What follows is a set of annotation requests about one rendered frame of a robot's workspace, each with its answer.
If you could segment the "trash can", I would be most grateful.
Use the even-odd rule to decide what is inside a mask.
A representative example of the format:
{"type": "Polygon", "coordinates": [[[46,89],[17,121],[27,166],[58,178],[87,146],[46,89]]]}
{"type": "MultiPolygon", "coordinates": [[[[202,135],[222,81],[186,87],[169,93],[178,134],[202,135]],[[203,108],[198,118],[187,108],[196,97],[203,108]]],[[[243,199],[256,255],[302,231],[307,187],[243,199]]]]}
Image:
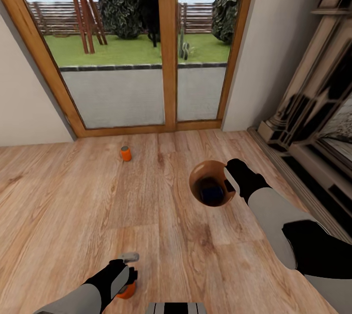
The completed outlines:
{"type": "Polygon", "coordinates": [[[224,181],[227,180],[224,174],[224,167],[227,165],[217,160],[206,160],[196,165],[189,176],[189,188],[194,198],[201,204],[208,207],[225,206],[234,198],[236,191],[228,192],[224,181]],[[196,173],[194,171],[204,165],[196,173]],[[201,189],[220,186],[223,198],[204,202],[202,200],[201,189]]]}

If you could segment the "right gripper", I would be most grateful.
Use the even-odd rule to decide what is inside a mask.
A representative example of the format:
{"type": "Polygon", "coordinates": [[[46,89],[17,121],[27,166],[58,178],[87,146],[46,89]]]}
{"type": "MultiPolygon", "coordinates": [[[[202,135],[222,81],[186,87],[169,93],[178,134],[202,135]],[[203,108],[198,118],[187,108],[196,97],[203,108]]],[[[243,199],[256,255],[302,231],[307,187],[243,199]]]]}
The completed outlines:
{"type": "Polygon", "coordinates": [[[228,180],[225,180],[224,183],[228,192],[235,191],[235,188],[228,180]]]}

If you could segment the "can of soda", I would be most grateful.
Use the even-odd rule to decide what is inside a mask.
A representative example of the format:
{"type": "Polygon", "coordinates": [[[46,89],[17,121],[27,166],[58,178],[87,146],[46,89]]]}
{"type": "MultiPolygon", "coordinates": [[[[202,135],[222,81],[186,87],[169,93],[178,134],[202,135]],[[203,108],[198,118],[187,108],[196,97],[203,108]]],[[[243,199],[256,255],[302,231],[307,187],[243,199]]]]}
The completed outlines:
{"type": "Polygon", "coordinates": [[[135,286],[135,281],[133,284],[125,285],[116,296],[122,299],[131,298],[131,296],[134,294],[135,286]]]}
{"type": "Polygon", "coordinates": [[[220,186],[201,189],[202,200],[204,202],[214,201],[223,198],[222,189],[220,186]]]}
{"type": "Polygon", "coordinates": [[[127,146],[124,146],[121,148],[121,154],[122,154],[123,160],[125,161],[130,161],[132,159],[131,150],[127,146]]]}

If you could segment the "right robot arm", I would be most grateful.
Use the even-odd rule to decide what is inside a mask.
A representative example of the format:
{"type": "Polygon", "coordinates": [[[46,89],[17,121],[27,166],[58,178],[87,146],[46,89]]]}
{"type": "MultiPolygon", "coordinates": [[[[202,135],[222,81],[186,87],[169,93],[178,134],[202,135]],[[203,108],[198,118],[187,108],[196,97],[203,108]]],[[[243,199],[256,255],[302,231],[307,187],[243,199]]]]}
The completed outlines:
{"type": "Polygon", "coordinates": [[[352,314],[352,245],[333,237],[243,161],[229,161],[224,174],[227,191],[244,197],[280,262],[298,270],[339,314],[352,314]]]}

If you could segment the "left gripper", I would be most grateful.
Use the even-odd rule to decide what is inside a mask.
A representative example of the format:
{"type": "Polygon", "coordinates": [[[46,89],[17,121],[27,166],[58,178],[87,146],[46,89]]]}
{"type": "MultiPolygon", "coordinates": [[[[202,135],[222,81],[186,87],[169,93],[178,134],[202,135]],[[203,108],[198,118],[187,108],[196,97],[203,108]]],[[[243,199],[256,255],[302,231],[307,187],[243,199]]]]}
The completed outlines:
{"type": "Polygon", "coordinates": [[[129,279],[126,285],[133,284],[133,282],[138,279],[138,271],[134,270],[134,267],[129,268],[129,279]]]}

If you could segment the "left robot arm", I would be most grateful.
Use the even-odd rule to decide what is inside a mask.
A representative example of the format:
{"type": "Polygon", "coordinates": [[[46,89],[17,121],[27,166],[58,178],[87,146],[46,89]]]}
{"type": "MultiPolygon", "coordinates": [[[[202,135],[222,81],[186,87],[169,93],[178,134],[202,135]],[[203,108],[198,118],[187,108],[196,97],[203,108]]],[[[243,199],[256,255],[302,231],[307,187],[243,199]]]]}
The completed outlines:
{"type": "Polygon", "coordinates": [[[102,314],[125,285],[138,279],[138,271],[126,263],[137,262],[139,257],[137,252],[119,254],[77,289],[33,314],[102,314]]]}

